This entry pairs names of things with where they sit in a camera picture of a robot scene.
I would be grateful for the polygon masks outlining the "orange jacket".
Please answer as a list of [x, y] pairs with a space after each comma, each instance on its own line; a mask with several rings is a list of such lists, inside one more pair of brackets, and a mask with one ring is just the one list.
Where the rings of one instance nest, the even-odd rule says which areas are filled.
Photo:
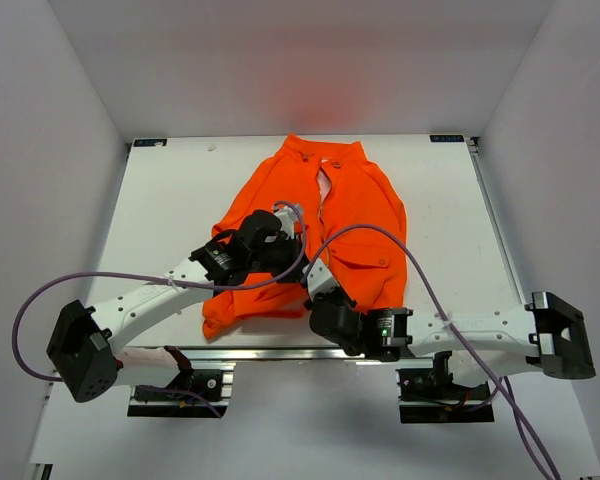
[[255, 210], [280, 200], [303, 212], [309, 256], [318, 254], [359, 312], [400, 307], [408, 279], [400, 244], [407, 239], [404, 205], [361, 143], [289, 135], [237, 194], [213, 235], [236, 229]]

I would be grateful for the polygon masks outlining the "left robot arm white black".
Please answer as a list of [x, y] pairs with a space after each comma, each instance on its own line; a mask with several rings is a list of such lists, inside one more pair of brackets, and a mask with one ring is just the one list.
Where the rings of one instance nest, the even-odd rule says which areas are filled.
[[224, 292], [298, 283], [308, 260], [300, 208], [276, 203], [240, 226], [216, 235], [161, 277], [111, 300], [65, 305], [47, 355], [78, 403], [114, 386], [160, 390], [179, 399], [191, 390], [194, 368], [177, 347], [134, 347], [132, 341], [163, 320]]

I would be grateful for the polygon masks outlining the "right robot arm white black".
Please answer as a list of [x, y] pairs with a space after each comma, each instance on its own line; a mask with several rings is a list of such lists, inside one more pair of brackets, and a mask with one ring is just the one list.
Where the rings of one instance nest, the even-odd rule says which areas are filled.
[[472, 351], [498, 377], [536, 370], [561, 380], [596, 374], [583, 313], [551, 292], [535, 292], [530, 303], [508, 312], [450, 320], [406, 307], [357, 312], [341, 287], [315, 294], [308, 309], [311, 331], [351, 357], [398, 362], [457, 353], [431, 374], [433, 390], [446, 399], [486, 380]]

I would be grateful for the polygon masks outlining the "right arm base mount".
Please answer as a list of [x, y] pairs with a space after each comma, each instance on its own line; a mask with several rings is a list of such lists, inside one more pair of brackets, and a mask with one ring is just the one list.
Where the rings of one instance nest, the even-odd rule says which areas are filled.
[[487, 382], [476, 387], [455, 383], [449, 368], [451, 351], [437, 353], [432, 366], [397, 370], [400, 423], [471, 424], [495, 421], [495, 394]]

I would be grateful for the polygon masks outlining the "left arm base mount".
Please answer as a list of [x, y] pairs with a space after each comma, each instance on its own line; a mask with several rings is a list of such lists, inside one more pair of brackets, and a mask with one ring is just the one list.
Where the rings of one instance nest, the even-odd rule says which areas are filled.
[[220, 419], [229, 406], [235, 366], [220, 360], [193, 360], [165, 346], [129, 348], [119, 377], [131, 376], [129, 417]]

